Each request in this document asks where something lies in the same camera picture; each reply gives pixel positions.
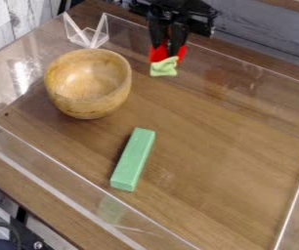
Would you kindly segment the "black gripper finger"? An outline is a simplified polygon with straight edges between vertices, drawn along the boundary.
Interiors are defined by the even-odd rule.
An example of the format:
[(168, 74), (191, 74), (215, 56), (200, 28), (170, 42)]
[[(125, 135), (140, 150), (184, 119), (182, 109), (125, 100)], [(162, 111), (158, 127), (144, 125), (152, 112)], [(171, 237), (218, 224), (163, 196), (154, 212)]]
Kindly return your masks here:
[(175, 22), (168, 27), (167, 52), (170, 57), (184, 58), (190, 26), (183, 22)]
[(148, 22), (151, 44), (155, 48), (158, 48), (167, 37), (168, 21), (154, 14), (148, 14)]

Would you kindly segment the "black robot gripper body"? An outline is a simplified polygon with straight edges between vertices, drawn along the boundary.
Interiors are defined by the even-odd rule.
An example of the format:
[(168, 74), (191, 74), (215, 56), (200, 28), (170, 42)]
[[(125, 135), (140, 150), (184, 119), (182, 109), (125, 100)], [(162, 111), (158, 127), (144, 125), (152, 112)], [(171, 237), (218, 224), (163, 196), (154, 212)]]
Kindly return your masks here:
[(220, 11), (206, 0), (131, 0), (129, 11), (150, 21), (186, 23), (194, 33), (212, 37)]

